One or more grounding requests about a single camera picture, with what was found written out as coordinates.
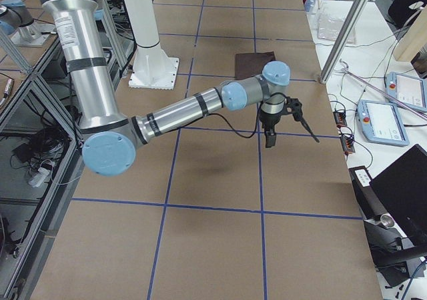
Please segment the light blue joint cap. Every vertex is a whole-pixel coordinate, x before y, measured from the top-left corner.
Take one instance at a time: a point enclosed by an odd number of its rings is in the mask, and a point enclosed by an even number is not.
[[[0,29],[5,33],[5,35],[11,35],[15,32],[15,28],[4,21],[0,21]]]
[[[93,13],[93,16],[95,17],[96,21],[102,20],[103,16],[104,16],[104,10],[100,9],[100,10],[96,10]]]
[[[83,146],[83,161],[87,167],[107,177],[125,172],[135,157],[135,146],[129,138],[113,131],[96,133]]]
[[[25,6],[25,4],[24,4],[24,2],[22,2],[22,0],[3,0],[0,3],[7,8],[24,7]]]
[[[221,90],[222,101],[230,111],[240,110],[246,107],[248,95],[240,83],[230,82]]]
[[[272,61],[264,66],[262,75],[274,85],[286,86],[289,85],[291,69],[284,62]]]

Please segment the clear plastic bag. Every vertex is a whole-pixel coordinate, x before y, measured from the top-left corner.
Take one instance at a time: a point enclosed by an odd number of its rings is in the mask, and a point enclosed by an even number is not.
[[[318,21],[318,38],[335,41],[341,31],[345,18],[338,18],[327,13],[322,13]],[[356,43],[354,28],[348,36],[348,43]]]

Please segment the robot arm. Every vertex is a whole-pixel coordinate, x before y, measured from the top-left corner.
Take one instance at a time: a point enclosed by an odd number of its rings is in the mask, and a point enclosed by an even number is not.
[[[80,123],[85,137],[83,160],[98,174],[111,176],[124,172],[133,163],[137,148],[222,107],[237,110],[263,103],[260,117],[263,127],[271,133],[266,133],[268,147],[274,145],[274,125],[280,117],[294,114],[289,111],[285,96],[290,69],[274,61],[266,65],[262,75],[211,88],[145,117],[129,119],[117,106],[103,56],[93,17],[97,0],[40,1],[55,20],[67,69],[83,111]]]
[[[38,24],[21,0],[0,2],[0,29],[6,35],[11,35],[18,29],[22,44],[31,43],[42,36]]]

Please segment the white label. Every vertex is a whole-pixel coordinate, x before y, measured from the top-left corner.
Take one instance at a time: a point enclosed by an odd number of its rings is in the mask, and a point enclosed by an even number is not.
[[[359,181],[362,184],[362,186],[364,186],[364,187],[368,187],[369,186],[369,182],[371,181],[371,179],[369,179],[369,176],[368,176],[368,174],[366,173],[365,170],[363,170],[363,169],[356,170],[356,176],[359,179]]]
[[[367,103],[367,106],[375,137],[401,141],[392,106],[381,103]]]
[[[422,84],[420,80],[397,75],[397,88],[399,100],[419,107],[424,106]]]
[[[79,37],[75,31],[74,22],[71,17],[62,17],[55,20],[62,48],[70,48],[79,45]]]

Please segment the brown cloth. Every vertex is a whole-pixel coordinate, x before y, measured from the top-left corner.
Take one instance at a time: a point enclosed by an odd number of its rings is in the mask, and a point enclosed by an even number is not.
[[[237,53],[235,57],[234,74],[237,80],[259,75],[264,65],[275,61],[274,51],[264,53]]]

